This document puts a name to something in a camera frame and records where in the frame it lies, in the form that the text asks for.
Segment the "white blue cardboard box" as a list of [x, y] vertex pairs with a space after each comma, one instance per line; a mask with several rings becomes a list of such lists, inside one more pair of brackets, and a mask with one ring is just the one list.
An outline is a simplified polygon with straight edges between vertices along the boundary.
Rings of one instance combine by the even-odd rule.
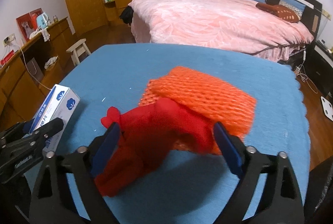
[[76, 93], [71, 88], [66, 86], [55, 84], [48, 93], [33, 118], [29, 133], [33, 133], [35, 130], [38, 130], [41, 126], [57, 117], [62, 119], [64, 126], [59, 133], [47, 139], [42, 150], [44, 156], [49, 151], [56, 151], [64, 129], [66, 128], [67, 123], [73, 115], [79, 102], [80, 98], [76, 95]]

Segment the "red cloth glove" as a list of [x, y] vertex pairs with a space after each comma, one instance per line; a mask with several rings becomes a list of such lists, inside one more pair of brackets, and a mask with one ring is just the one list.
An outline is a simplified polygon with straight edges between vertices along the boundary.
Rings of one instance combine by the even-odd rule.
[[108, 127], [114, 122], [121, 132], [117, 150], [95, 177], [102, 196], [113, 197], [138, 178], [154, 172], [173, 149], [203, 155], [217, 153], [213, 126], [175, 102], [157, 103], [148, 111], [137, 107], [126, 113], [110, 107], [101, 123]]

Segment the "orange foam net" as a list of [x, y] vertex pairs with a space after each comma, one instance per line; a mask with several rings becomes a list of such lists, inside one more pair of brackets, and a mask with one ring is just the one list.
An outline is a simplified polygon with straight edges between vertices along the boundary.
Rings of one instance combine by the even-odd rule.
[[221, 122], [229, 134], [240, 139], [252, 128], [257, 104], [254, 97], [236, 86], [184, 66], [150, 80], [138, 108], [148, 111], [157, 103], [172, 102], [206, 119], [209, 126]]

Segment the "black lined trash bin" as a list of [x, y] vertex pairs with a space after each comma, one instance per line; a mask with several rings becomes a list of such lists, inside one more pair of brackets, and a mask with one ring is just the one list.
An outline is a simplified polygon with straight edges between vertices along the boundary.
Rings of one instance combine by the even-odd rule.
[[332, 210], [332, 157], [329, 157], [309, 174], [305, 223], [332, 223]]

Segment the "wooden side desk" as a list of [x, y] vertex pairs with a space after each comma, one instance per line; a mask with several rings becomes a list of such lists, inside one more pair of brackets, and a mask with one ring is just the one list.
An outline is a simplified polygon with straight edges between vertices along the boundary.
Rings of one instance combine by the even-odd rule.
[[[67, 18], [47, 30], [49, 41], [45, 42], [42, 35], [29, 40], [1, 69], [1, 130], [30, 120], [49, 90], [74, 68], [66, 50], [76, 38]], [[54, 56], [58, 60], [46, 70], [45, 63]]]

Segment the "small white stool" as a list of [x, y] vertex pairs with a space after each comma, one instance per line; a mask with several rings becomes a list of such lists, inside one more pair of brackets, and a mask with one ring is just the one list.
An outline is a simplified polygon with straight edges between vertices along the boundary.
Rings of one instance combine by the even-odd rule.
[[87, 56], [91, 55], [90, 49], [87, 47], [86, 39], [80, 39], [75, 44], [73, 44], [70, 48], [66, 50], [67, 53], [71, 54], [71, 59], [74, 66], [79, 65], [80, 56], [86, 54]]

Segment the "white rag on desk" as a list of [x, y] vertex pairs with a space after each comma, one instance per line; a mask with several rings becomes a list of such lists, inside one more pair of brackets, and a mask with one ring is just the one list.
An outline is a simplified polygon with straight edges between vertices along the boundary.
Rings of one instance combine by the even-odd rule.
[[35, 38], [38, 35], [42, 35], [45, 42], [49, 41], [49, 39], [50, 39], [50, 34], [49, 34], [47, 28], [42, 29], [41, 27], [38, 27], [35, 31], [33, 31], [30, 34], [29, 39], [31, 40], [32, 38]]

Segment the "red picture box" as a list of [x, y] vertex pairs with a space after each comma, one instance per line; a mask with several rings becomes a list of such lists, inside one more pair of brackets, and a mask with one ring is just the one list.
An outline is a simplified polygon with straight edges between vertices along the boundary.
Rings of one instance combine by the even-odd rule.
[[43, 13], [41, 8], [28, 12], [16, 18], [16, 23], [25, 41], [29, 41], [29, 36], [37, 29], [36, 18]]

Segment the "white bathroom scale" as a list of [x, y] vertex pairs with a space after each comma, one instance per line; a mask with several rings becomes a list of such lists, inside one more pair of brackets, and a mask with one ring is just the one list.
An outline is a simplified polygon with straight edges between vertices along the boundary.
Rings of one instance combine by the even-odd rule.
[[331, 102], [326, 98], [324, 98], [323, 96], [321, 96], [320, 99], [324, 115], [326, 116], [326, 118], [333, 121], [333, 108]]

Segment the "light blue kettle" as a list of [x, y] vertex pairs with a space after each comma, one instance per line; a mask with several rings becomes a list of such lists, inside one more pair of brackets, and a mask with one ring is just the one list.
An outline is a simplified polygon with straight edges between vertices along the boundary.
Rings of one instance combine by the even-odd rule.
[[40, 14], [37, 19], [37, 27], [41, 28], [42, 30], [48, 27], [48, 14], [46, 14], [45, 12], [43, 12], [42, 14]]

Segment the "black white nightstand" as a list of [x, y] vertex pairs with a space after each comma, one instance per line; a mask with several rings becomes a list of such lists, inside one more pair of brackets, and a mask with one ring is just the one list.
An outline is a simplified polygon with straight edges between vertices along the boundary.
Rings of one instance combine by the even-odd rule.
[[323, 96], [332, 97], [332, 54], [320, 41], [308, 46], [305, 69]]

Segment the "brown dotted pillow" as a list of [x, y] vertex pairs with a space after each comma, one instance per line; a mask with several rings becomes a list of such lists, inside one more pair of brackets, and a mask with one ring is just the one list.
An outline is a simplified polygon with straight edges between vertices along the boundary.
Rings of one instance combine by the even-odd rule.
[[289, 23], [297, 23], [300, 21], [300, 17], [294, 11], [282, 5], [269, 5], [269, 4], [257, 3], [256, 7], [259, 10], [268, 12]]

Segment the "pink bed duvet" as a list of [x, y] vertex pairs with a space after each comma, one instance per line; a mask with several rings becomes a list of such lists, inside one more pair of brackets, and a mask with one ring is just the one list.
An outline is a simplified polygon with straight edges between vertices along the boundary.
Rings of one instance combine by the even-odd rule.
[[286, 61], [311, 43], [299, 20], [291, 23], [257, 8], [254, 0], [132, 0], [137, 43], [181, 44]]

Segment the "right blue pillow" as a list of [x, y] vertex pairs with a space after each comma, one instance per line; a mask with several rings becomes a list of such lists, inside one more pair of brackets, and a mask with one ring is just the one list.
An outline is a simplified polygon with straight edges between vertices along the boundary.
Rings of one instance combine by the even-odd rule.
[[279, 4], [294, 11], [300, 18], [303, 16], [306, 5], [297, 0], [280, 0]]

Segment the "black bed frame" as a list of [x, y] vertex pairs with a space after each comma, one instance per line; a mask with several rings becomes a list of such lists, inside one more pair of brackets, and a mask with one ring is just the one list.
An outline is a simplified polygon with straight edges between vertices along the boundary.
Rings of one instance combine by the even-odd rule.
[[228, 0], [224, 47], [296, 67], [318, 35], [317, 0]]

